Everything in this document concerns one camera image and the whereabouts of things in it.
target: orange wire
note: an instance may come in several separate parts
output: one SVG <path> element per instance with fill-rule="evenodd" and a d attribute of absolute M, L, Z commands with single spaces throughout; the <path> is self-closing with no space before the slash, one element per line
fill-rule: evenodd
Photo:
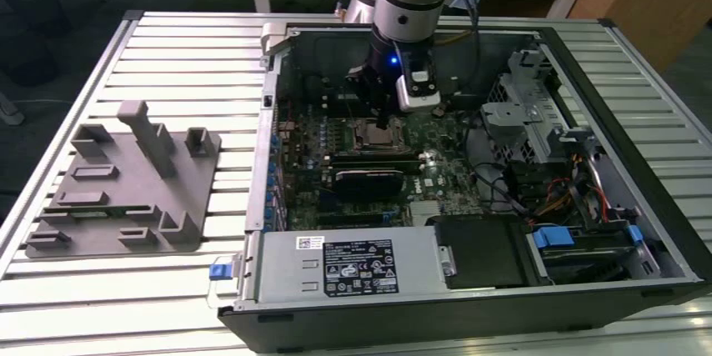
<path fill-rule="evenodd" d="M 546 203 L 548 203 L 548 201 L 549 201 L 550 198 L 552 198 L 552 186 L 553 186 L 556 183 L 566 182 L 566 181 L 568 181 L 568 178 L 557 178 L 557 179 L 553 179 L 550 183 L 548 183 L 548 188 L 546 188 Z"/>
<path fill-rule="evenodd" d="M 608 222 L 608 215 L 605 213 L 605 209 L 606 209 L 608 200 L 605 199 L 605 193 L 602 192 L 602 189 L 600 189 L 598 187 L 590 187 L 590 188 L 601 196 L 601 219 L 602 219 L 602 222 L 606 223 Z"/>

